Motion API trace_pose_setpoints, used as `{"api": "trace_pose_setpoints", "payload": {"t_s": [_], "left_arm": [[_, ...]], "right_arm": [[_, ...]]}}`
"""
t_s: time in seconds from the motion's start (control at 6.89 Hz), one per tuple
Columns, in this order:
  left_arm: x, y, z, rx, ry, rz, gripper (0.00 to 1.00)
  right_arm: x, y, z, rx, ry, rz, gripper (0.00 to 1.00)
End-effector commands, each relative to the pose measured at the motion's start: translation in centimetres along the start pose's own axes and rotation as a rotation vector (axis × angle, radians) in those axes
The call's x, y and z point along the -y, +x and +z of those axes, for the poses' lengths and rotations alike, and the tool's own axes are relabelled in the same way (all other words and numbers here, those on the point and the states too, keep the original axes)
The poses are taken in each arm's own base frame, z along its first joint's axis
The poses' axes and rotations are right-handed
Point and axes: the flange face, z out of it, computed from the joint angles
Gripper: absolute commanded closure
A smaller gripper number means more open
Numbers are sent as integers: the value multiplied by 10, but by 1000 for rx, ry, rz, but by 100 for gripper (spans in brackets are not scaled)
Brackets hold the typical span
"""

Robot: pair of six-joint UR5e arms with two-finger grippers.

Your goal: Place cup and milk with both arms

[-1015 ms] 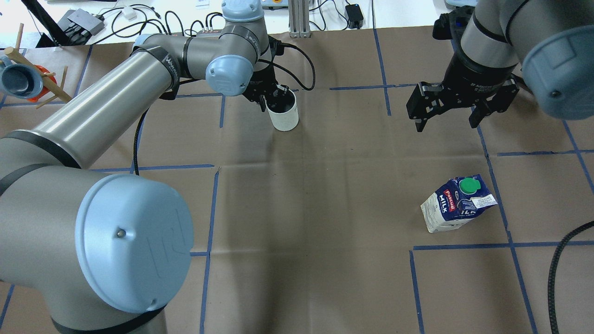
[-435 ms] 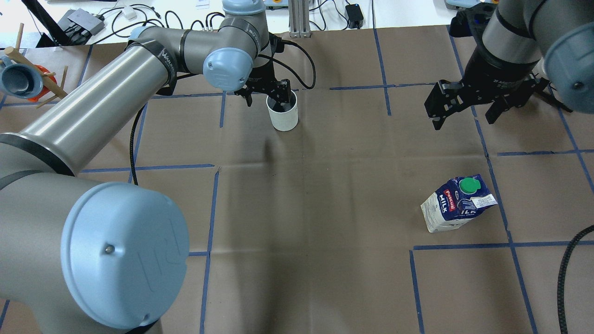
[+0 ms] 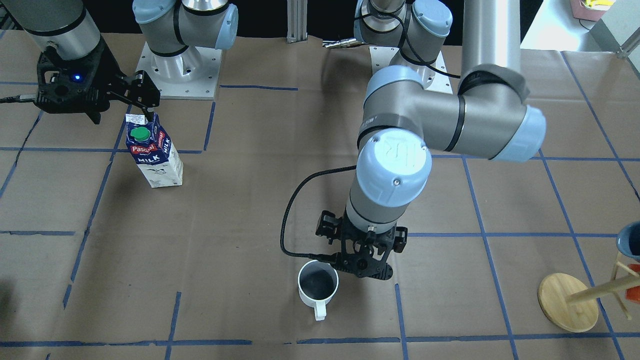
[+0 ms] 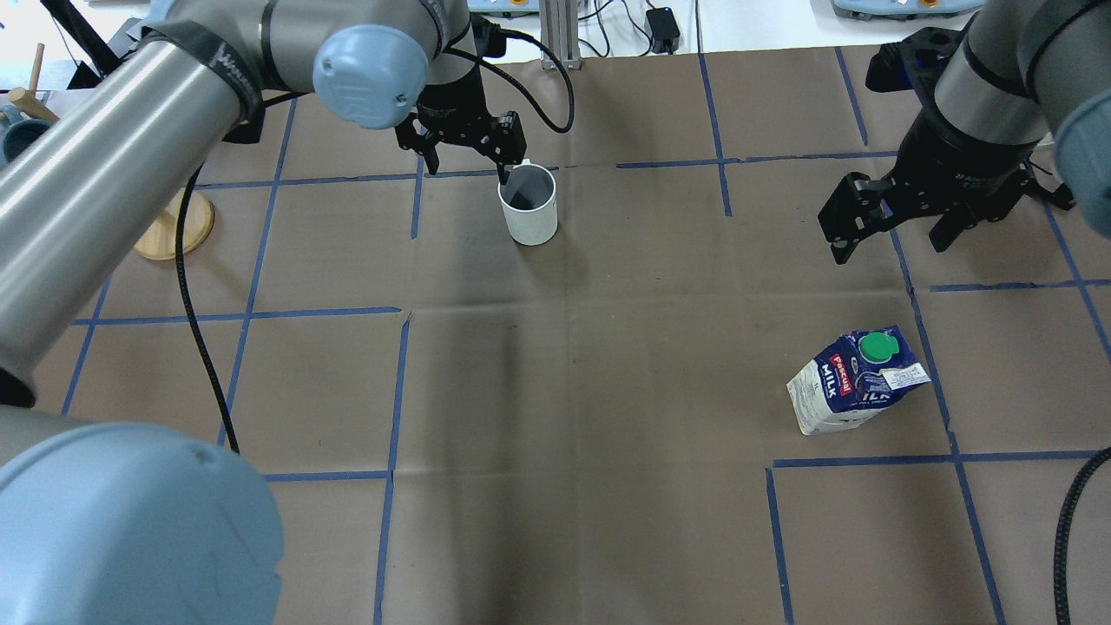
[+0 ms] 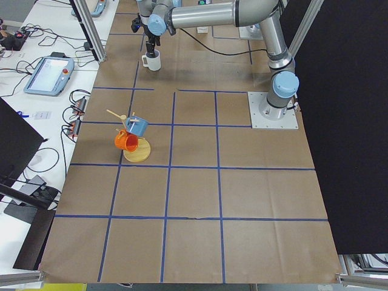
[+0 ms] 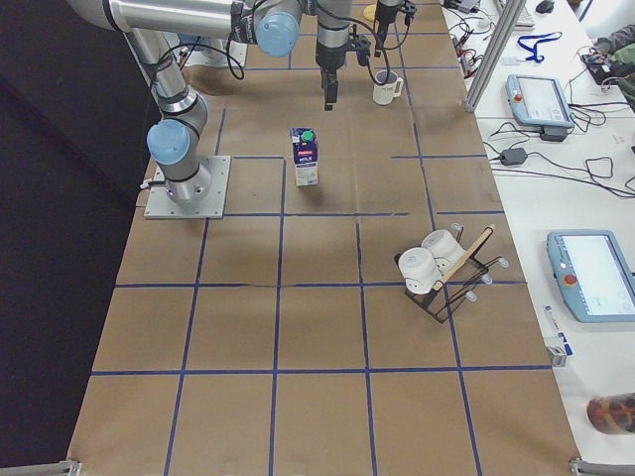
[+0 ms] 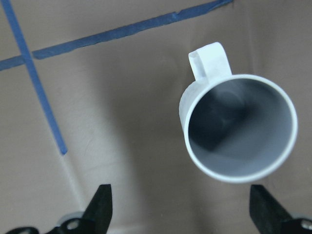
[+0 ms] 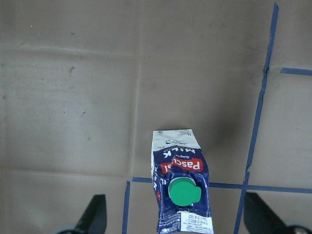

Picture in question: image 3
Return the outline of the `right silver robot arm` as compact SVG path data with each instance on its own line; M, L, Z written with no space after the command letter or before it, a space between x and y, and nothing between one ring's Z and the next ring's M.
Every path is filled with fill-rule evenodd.
M2 98L33 103L48 114L86 114L98 125L112 101L137 107L151 121L161 92L145 71L126 75L81 0L5 0L3 5L40 48L34 94ZM227 0L135 0L135 22L168 81L189 80L197 47L228 50L239 11Z

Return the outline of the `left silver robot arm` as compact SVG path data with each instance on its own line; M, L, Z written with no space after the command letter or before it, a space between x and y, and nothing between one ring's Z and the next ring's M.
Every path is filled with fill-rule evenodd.
M388 280L391 252L401 253L408 230L398 219L425 188L430 151L525 162L541 147L546 118L526 105L521 75L521 3L466 0L462 68L457 93L428 88L453 16L439 0L360 0L354 34L397 54L366 87L358 160L341 217L325 210L316 234L340 242L334 254L309 254L359 278Z

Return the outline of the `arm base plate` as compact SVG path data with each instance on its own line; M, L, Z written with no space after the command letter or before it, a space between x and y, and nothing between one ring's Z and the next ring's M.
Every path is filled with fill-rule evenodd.
M451 81L446 75L446 67L442 53L438 54L436 61L430 66L423 66L408 62L400 55L396 47L372 46L369 48L373 76L367 85L366 95L370 96L380 87L398 80L415 80L416 76L409 75L407 70L396 68L387 70L389 66L405 66L412 69L420 76L422 87L426 91L443 92L452 94Z
M162 100L214 100L223 51L189 47L173 57L154 54L144 44L136 70L144 70L160 91Z

